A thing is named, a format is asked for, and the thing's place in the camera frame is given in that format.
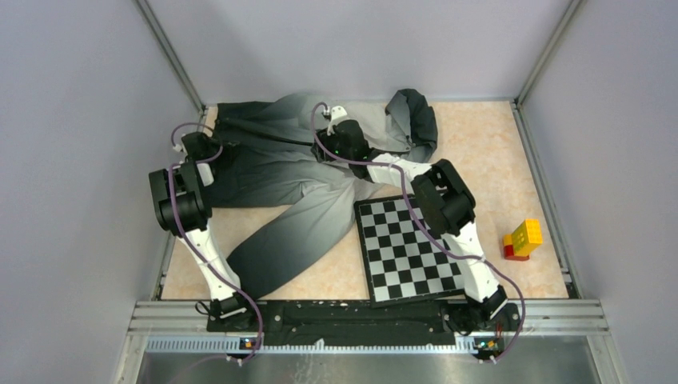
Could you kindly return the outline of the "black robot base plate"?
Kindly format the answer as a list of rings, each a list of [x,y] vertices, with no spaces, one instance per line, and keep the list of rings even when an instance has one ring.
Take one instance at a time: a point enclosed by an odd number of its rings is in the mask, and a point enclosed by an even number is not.
[[[374,308],[368,301],[261,302],[259,314],[207,320],[209,332],[263,333],[265,346],[452,346],[463,336],[515,331],[520,315],[509,303],[489,322],[471,314],[462,302],[427,300]]]

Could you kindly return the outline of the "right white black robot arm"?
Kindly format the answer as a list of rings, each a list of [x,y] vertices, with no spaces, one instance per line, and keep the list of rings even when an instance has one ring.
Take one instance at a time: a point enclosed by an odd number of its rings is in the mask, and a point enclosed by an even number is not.
[[[446,255],[457,262],[463,277],[469,320],[489,330],[501,320],[508,303],[498,271],[485,257],[477,232],[476,201],[453,164],[406,160],[369,146],[354,120],[324,130],[312,128],[313,144],[321,161],[343,162],[359,177],[376,184],[398,186],[412,194],[420,212],[416,224],[426,225],[448,247]]]

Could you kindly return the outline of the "black white checkerboard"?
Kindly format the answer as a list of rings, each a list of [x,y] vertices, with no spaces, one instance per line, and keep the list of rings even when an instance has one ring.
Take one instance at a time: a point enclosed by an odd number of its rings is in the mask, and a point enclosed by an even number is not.
[[[423,216],[413,196],[375,198],[353,205],[369,299],[374,308],[462,295],[455,260],[434,246],[413,222]]]

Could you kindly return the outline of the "grey gradient zip jacket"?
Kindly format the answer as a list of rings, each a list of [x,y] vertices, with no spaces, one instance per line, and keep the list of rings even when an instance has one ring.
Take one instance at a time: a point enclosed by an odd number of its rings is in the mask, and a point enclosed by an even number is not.
[[[345,162],[319,162],[313,140],[327,123],[321,102],[290,94],[274,102],[220,103],[215,133],[225,149],[205,189],[215,208],[283,206],[227,258],[252,298],[273,293],[310,268],[349,232],[353,204],[378,190]]]

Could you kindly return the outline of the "yellow toy brick block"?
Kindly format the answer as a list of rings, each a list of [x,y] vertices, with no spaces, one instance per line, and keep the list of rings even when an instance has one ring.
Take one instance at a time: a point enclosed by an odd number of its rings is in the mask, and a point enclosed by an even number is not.
[[[536,218],[526,218],[511,234],[513,255],[528,258],[544,242],[540,222]]]

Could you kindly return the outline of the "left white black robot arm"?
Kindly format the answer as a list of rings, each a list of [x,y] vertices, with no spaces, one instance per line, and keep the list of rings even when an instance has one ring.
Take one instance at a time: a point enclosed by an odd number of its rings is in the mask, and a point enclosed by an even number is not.
[[[150,193],[159,226],[179,240],[193,256],[209,289],[209,304],[198,304],[212,323],[248,330],[256,321],[253,300],[226,261],[209,224],[213,216],[205,188],[213,183],[211,162],[224,146],[203,132],[186,134],[174,149],[184,160],[149,173]]]

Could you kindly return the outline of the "aluminium frame rail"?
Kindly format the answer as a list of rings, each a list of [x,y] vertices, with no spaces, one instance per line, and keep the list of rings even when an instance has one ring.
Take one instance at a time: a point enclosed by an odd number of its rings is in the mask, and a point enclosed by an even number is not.
[[[510,302],[473,325],[457,300],[374,308],[367,301],[268,301],[260,314],[218,322],[190,301],[139,302],[128,332],[150,352],[256,354],[496,354],[512,336],[606,336],[595,300]]]

